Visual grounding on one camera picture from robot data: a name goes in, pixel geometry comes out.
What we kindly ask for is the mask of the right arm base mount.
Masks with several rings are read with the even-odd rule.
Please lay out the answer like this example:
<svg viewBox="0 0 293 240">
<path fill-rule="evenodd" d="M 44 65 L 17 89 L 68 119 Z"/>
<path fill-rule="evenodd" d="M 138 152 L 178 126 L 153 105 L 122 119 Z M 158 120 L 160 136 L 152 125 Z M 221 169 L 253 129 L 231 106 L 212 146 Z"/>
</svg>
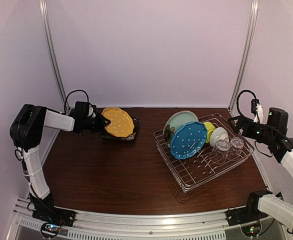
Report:
<svg viewBox="0 0 293 240">
<path fill-rule="evenodd" d="M 230 207 L 225 214 L 230 227 L 250 222 L 258 222 L 259 220 L 268 217 L 266 213 L 259 211 L 248 212 L 245 206 L 240 208 Z"/>
</svg>

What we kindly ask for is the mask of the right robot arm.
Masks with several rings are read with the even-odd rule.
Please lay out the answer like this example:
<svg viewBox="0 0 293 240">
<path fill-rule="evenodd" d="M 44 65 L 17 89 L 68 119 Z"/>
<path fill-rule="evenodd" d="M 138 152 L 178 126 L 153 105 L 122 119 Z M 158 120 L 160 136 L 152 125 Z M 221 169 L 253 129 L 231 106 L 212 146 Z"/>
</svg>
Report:
<svg viewBox="0 0 293 240">
<path fill-rule="evenodd" d="M 286 136 L 289 114 L 280 108 L 269 109 L 267 123 L 262 124 L 240 114 L 229 118 L 235 134 L 250 138 L 269 149 L 271 155 L 281 164 L 293 179 L 293 138 Z M 243 209 L 243 217 L 253 221 L 261 213 L 267 214 L 287 227 L 293 237 L 293 205 L 281 200 L 269 191 L 252 192 Z"/>
</svg>

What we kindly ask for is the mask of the yellow polka dot plate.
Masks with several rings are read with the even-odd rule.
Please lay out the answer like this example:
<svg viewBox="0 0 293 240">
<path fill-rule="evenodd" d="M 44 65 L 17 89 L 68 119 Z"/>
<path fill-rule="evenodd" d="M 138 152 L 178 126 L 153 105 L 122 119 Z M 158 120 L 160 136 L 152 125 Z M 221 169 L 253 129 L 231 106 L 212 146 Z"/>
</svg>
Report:
<svg viewBox="0 0 293 240">
<path fill-rule="evenodd" d="M 114 137 L 126 138 L 134 131 L 135 125 L 131 116 L 119 107 L 108 107 L 102 111 L 102 115 L 110 120 L 104 129 Z"/>
</svg>

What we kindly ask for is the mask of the black square floral plate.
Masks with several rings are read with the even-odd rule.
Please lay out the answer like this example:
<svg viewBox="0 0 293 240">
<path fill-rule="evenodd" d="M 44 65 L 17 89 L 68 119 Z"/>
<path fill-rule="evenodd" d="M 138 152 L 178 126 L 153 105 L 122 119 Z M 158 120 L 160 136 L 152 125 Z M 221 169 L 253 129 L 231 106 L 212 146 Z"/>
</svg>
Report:
<svg viewBox="0 0 293 240">
<path fill-rule="evenodd" d="M 133 124 L 134 124 L 134 129 L 133 133 L 130 134 L 127 137 L 116 137 L 110 133 L 108 133 L 105 129 L 101 131 L 99 137 L 105 140 L 112 140 L 112 141 L 124 141 L 124 142 L 131 142 L 133 141 L 139 132 L 139 124 L 140 124 L 140 119 L 138 117 L 133 117 Z"/>
</svg>

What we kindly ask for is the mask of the blue polka dot plate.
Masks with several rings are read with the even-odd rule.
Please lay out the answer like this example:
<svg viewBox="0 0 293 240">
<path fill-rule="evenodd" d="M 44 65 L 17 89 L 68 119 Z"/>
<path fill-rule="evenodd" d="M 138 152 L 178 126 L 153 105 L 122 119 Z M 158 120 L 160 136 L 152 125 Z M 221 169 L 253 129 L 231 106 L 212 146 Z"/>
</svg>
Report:
<svg viewBox="0 0 293 240">
<path fill-rule="evenodd" d="M 198 121 L 182 125 L 170 143 L 170 153 L 178 160 L 186 160 L 201 150 L 207 140 L 207 128 Z"/>
</svg>

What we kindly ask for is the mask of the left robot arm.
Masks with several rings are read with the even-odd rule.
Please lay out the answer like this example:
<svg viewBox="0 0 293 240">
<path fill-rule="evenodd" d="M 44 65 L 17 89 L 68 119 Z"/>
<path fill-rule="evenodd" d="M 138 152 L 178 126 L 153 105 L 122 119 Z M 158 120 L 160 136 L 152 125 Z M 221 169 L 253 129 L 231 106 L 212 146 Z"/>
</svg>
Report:
<svg viewBox="0 0 293 240">
<path fill-rule="evenodd" d="M 40 143 L 43 129 L 81 133 L 89 130 L 95 134 L 111 121 L 97 112 L 96 106 L 77 102 L 69 113 L 61 113 L 45 106 L 25 104 L 10 127 L 10 137 L 18 152 L 23 175 L 29 186 L 30 199 L 38 206 L 39 214 L 47 222 L 54 222 L 59 212 L 54 207 L 53 195 L 45 180 L 41 160 Z"/>
</svg>

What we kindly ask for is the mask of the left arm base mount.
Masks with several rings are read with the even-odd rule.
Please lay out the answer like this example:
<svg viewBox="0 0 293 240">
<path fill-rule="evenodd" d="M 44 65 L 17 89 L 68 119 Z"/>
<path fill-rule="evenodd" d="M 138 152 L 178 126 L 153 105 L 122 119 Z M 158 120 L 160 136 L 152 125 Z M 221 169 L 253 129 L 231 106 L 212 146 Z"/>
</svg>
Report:
<svg viewBox="0 0 293 240">
<path fill-rule="evenodd" d="M 44 199 L 30 195 L 34 211 L 32 217 L 57 226 L 72 227 L 76 212 L 73 210 L 55 207 L 53 195 L 50 193 Z"/>
</svg>

